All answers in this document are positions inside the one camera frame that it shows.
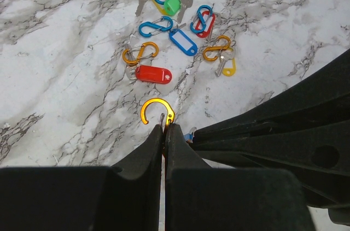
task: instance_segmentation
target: marble surface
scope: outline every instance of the marble surface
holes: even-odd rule
[[[134,150],[167,100],[187,133],[239,115],[308,77],[350,46],[350,0],[194,0],[183,31],[199,47],[184,55],[167,34],[140,37],[138,25],[161,14],[138,0],[0,0],[0,166],[110,165]],[[202,59],[207,42],[190,32],[202,4],[222,23],[213,36],[237,41],[237,72],[217,78]],[[126,43],[153,41],[143,62],[171,70],[168,85],[130,81]]]

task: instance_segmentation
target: key tag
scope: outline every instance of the key tag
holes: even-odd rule
[[[194,56],[198,52],[197,45],[180,29],[170,30],[169,38],[188,56]]]
[[[180,0],[165,0],[164,10],[168,15],[175,15],[180,10]]]
[[[205,30],[204,30],[203,32],[201,32],[201,33],[196,33],[196,35],[197,35],[198,37],[200,37],[200,38],[206,38],[206,37],[208,37],[208,35],[210,34],[212,28],[214,27],[214,23],[215,23],[216,16],[215,16],[215,14],[213,14],[212,16],[209,16],[209,14],[210,14],[209,11],[204,11],[204,12],[202,13],[202,16],[203,16],[203,18],[204,18],[205,20],[207,20],[208,17],[210,17],[210,19],[209,19],[209,23],[207,24]],[[203,29],[202,23],[201,23],[201,21],[198,19],[198,23],[197,23],[197,25],[196,25],[195,30],[201,30],[201,29]]]
[[[229,47],[229,51],[235,52],[235,49]],[[235,58],[232,59],[232,68],[224,68],[222,74],[225,76],[233,76],[236,73],[236,61]]]
[[[168,69],[154,66],[139,66],[135,70],[135,75],[140,81],[163,85],[168,84],[173,77]]]

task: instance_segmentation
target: red carabiner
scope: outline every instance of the red carabiner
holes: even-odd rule
[[[206,11],[204,11],[204,12],[202,13],[203,18],[204,18],[205,15],[208,15],[208,17],[209,17],[209,11],[208,11],[208,10],[206,10]],[[206,28],[203,32],[197,33],[197,36],[198,36],[198,37],[200,37],[200,38],[206,38],[206,37],[208,37],[208,35],[210,34],[212,28],[214,27],[215,18],[216,18],[216,16],[215,16],[215,14],[213,14],[213,15],[210,17],[210,19],[208,19],[208,20],[210,21],[210,23],[207,24],[207,28]],[[200,29],[202,29],[202,23],[201,23],[201,21],[198,21],[195,30],[200,30]]]
[[[135,70],[135,75],[140,81],[164,85],[172,79],[172,74],[168,69],[153,66],[139,66]]]

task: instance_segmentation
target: orange carabiner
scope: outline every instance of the orange carabiner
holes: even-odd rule
[[[147,56],[142,56],[143,52],[144,52],[144,49],[147,46],[149,46],[149,45],[154,47],[155,52],[153,52],[153,53],[151,53],[150,55],[147,55]],[[132,52],[137,51],[138,48],[139,48],[139,52],[138,52],[136,60],[130,60],[130,59],[128,59],[126,57],[126,54],[131,54]],[[158,55],[158,53],[159,53],[159,48],[158,48],[158,46],[155,43],[153,43],[153,42],[146,42],[146,43],[143,43],[140,46],[135,46],[135,47],[132,47],[131,49],[125,49],[122,52],[122,59],[127,64],[137,64],[141,59],[150,58],[150,57],[156,57]]]
[[[220,35],[215,41],[214,44],[216,44],[219,40],[224,39],[227,41],[225,45],[222,46],[208,46],[207,48],[204,49],[203,51],[203,58],[207,61],[215,61],[218,59],[219,55],[215,55],[213,58],[209,58],[207,56],[207,52],[210,51],[224,51],[227,50],[231,46],[231,39],[225,35]]]
[[[175,119],[175,113],[174,110],[171,108],[171,106],[169,105],[169,103],[167,101],[165,101],[164,99],[161,98],[152,98],[149,99],[148,101],[146,101],[142,108],[141,108],[141,120],[142,122],[147,125],[148,124],[148,120],[146,118],[146,110],[147,107],[151,104],[151,103],[161,103],[162,105],[165,106],[166,110],[168,111],[168,114],[166,116],[166,122],[165,122],[165,131],[168,129],[168,126],[174,121]]]

